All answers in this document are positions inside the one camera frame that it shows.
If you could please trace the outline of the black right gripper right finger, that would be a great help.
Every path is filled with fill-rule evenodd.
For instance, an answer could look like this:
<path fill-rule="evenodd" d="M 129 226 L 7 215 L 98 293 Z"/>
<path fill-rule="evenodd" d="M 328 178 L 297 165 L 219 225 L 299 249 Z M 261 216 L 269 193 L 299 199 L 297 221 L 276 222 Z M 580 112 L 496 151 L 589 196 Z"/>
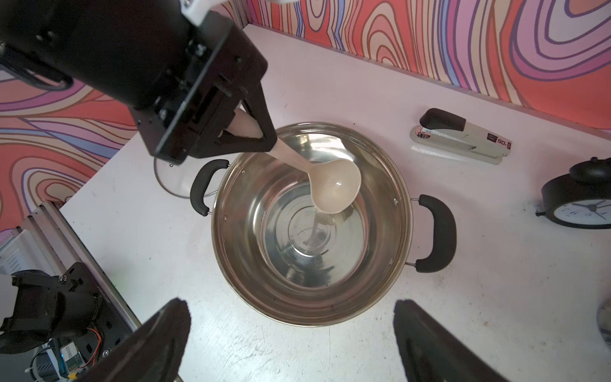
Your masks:
<path fill-rule="evenodd" d="M 393 328 L 409 381 L 504 381 L 413 300 L 399 300 Z"/>

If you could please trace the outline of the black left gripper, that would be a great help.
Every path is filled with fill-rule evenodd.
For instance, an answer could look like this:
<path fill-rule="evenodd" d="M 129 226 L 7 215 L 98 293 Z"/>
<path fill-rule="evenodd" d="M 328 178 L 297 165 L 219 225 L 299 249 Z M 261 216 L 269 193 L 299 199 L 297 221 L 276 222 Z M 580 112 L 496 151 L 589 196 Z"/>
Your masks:
<path fill-rule="evenodd" d="M 130 111 L 150 155 L 179 165 L 187 157 L 270 152 L 278 139 L 261 84 L 268 63 L 243 30 L 209 12 L 182 62 L 174 88 Z"/>

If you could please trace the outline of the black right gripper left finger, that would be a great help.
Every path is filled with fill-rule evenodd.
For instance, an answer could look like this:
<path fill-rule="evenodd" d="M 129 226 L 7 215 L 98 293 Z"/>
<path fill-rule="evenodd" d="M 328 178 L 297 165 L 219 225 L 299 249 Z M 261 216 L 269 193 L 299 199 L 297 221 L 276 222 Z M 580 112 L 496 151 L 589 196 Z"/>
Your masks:
<path fill-rule="evenodd" d="M 79 381 L 174 381 L 191 327 L 188 304 L 172 299 Z"/>

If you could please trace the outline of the glass pot lid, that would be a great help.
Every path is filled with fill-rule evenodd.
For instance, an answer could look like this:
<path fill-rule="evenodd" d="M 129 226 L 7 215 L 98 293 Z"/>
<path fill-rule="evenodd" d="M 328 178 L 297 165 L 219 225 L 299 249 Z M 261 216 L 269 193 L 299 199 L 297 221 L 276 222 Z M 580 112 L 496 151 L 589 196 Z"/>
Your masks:
<path fill-rule="evenodd" d="M 210 159 L 187 157 L 183 163 L 176 165 L 162 159 L 154 159 L 154 176 L 168 194 L 181 199 L 189 199 L 193 182 Z"/>

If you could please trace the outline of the beige plastic ladle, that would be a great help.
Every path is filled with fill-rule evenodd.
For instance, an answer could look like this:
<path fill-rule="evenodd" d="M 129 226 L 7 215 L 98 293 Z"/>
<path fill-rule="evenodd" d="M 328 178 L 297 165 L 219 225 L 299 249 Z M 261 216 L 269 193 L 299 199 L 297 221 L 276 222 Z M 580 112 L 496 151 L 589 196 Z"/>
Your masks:
<path fill-rule="evenodd" d="M 319 141 L 318 133 L 299 132 L 297 127 L 277 131 L 268 152 L 245 152 L 238 159 L 255 174 L 264 189 L 278 181 L 301 181 L 308 186 L 310 200 L 319 211 L 337 214 L 356 200 L 362 185 L 355 160 L 338 151 L 336 137 Z"/>

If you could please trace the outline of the stainless steel pot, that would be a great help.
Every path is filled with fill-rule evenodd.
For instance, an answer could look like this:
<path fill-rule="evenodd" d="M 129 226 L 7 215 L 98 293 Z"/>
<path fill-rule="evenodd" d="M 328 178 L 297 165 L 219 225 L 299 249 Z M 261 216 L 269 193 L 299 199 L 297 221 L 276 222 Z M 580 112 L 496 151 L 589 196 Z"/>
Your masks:
<path fill-rule="evenodd" d="M 306 174 L 265 153 L 206 163 L 192 207 L 210 217 L 221 273 L 252 309 L 293 326 L 348 321 L 379 302 L 407 265 L 414 201 L 391 157 L 358 131 L 301 123 L 278 138 L 314 162 L 354 162 L 362 183 L 350 207 L 321 212 Z"/>

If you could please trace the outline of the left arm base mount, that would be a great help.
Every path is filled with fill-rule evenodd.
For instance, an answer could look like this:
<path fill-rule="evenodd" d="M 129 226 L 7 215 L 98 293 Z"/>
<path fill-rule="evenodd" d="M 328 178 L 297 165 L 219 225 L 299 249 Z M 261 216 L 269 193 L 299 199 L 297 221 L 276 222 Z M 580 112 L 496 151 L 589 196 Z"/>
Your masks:
<path fill-rule="evenodd" d="M 1 276 L 1 353 L 31 356 L 28 381 L 75 381 L 138 327 L 82 262 L 62 275 L 21 270 Z"/>

